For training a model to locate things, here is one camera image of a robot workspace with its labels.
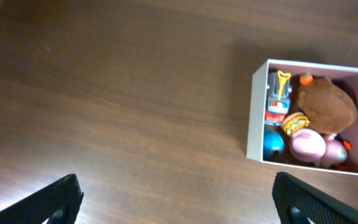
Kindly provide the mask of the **yellow round toy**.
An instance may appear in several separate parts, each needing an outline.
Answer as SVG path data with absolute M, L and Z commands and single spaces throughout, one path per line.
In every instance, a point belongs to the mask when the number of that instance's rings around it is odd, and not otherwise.
M 295 112 L 284 119 L 281 128 L 285 134 L 292 136 L 300 129 L 307 128 L 309 124 L 310 120 L 304 113 Z

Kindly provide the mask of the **red grey toy fire truck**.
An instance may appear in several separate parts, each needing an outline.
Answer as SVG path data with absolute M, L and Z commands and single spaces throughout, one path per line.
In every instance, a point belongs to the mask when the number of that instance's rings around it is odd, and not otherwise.
M 290 108 L 291 74 L 277 70 L 268 74 L 265 124 L 281 126 Z

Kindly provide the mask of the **pink white duck toy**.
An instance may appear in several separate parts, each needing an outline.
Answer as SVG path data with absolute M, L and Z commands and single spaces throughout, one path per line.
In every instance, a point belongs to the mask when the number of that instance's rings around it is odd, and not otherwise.
M 337 134 L 320 135 L 312 129 L 300 129 L 291 136 L 290 152 L 299 161 L 311 162 L 316 167 L 330 169 L 348 158 L 345 145 Z

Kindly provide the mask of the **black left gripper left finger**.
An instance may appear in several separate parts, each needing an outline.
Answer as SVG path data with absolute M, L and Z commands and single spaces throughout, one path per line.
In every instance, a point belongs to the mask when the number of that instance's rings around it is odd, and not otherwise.
M 75 223 L 82 204 L 75 174 L 68 174 L 0 211 L 0 224 Z

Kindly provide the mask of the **blue ball toy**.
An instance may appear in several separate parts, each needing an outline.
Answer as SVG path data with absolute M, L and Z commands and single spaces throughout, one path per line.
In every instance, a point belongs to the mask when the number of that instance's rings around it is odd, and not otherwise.
M 280 133 L 266 129 L 263 133 L 263 159 L 274 160 L 284 151 L 285 143 Z

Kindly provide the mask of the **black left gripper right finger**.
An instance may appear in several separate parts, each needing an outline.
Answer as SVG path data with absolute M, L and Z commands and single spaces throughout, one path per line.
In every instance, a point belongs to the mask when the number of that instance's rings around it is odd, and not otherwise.
M 282 223 L 358 223 L 358 210 L 287 172 L 276 174 L 272 197 Z

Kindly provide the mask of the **brown plush toy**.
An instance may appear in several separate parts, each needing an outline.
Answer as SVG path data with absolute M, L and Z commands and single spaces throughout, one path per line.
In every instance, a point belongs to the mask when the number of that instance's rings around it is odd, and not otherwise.
M 311 128 L 321 134 L 340 133 L 358 119 L 354 100 L 328 77 L 301 84 L 296 102 L 310 120 Z

